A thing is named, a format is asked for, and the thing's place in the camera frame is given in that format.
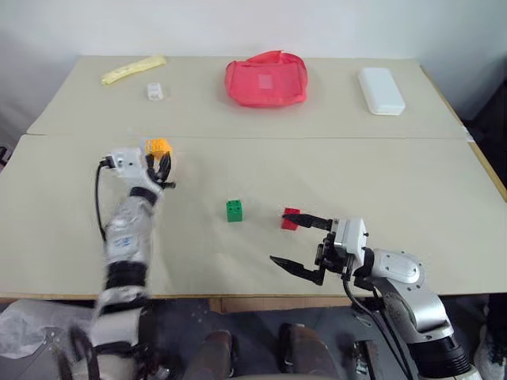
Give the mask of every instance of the person's foot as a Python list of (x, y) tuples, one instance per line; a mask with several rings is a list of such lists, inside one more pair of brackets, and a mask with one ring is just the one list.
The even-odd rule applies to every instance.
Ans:
[(481, 328), (481, 342), (474, 354), (474, 365), (483, 380), (504, 380), (507, 348), (497, 344), (488, 333), (486, 326)]

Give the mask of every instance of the white box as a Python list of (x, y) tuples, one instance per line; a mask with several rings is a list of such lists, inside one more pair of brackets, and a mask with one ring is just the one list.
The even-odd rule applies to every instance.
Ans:
[(405, 109), (405, 101), (389, 69), (365, 67), (359, 73), (359, 83), (371, 113), (397, 116)]

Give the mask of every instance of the black cable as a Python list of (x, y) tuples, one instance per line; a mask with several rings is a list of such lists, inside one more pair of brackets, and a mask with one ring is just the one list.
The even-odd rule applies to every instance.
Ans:
[[(373, 297), (375, 297), (375, 299), (377, 299), (377, 300), (379, 299), (379, 294), (377, 293), (376, 289), (373, 289)], [(405, 368), (406, 368), (407, 372), (411, 373), (409, 362), (406, 359), (405, 352), (402, 349), (402, 345), (398, 339), (398, 336), (395, 333), (395, 330), (393, 329), (391, 321), (389, 321), (389, 318), (387, 318), (386, 312), (383, 309), (380, 309), (379, 312), (380, 312), (380, 316), (383, 319), (383, 323), (385, 324), (385, 326), (387, 326), (387, 330), (389, 330), (389, 333), (391, 334), (391, 337), (393, 338), (393, 341), (396, 344), (396, 348), (398, 349), (399, 354), (402, 357), (402, 361), (403, 361), (403, 364), (405, 364)]]
[(347, 297), (349, 297), (352, 304), (355, 307), (357, 307), (359, 310), (361, 310), (363, 313), (368, 315), (373, 320), (373, 322), (376, 324), (377, 328), (379, 329), (380, 333), (382, 334), (382, 337), (386, 341), (387, 346), (389, 347), (389, 350), (391, 351), (392, 355), (395, 357), (396, 362), (398, 363), (398, 365), (402, 369), (402, 372), (406, 376), (406, 378), (408, 378), (409, 380), (414, 380), (412, 374), (410, 373), (410, 369), (405, 368), (405, 366), (403, 365), (403, 363), (400, 360), (400, 358), (398, 357), (398, 355), (396, 355), (395, 348), (392, 346), (392, 343), (389, 340), (389, 338), (387, 337), (387, 334), (384, 331), (384, 327), (382, 326), (380, 321), (376, 318), (376, 316), (370, 310), (368, 310), (368, 308), (366, 306), (364, 306), (361, 302), (359, 302), (357, 300), (357, 298), (354, 296), (354, 294), (352, 294), (352, 292), (350, 291), (350, 288), (349, 288), (348, 281), (343, 280), (343, 288), (345, 289), (345, 293), (347, 294)]
[(104, 161), (101, 161), (98, 164), (97, 172), (95, 173), (95, 213), (97, 214), (97, 223), (98, 223), (98, 229), (101, 231), (102, 240), (105, 241), (105, 231), (104, 227), (102, 227), (102, 221), (101, 221), (101, 207), (98, 203), (98, 181), (101, 177), (101, 169), (106, 164)]

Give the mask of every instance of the red toy block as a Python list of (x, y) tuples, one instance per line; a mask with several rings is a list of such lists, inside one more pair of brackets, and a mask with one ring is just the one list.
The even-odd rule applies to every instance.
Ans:
[[(298, 210), (297, 208), (285, 208), (284, 215), (285, 214), (301, 214), (301, 210)], [(291, 222), (290, 220), (282, 218), (282, 230), (296, 231), (298, 227), (299, 226), (297, 224)]]

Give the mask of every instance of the red bag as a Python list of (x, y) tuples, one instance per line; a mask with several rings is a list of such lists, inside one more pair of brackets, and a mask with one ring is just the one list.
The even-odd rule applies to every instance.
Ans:
[(292, 105), (307, 99), (307, 68), (297, 55), (267, 51), (225, 70), (227, 93), (248, 107)]

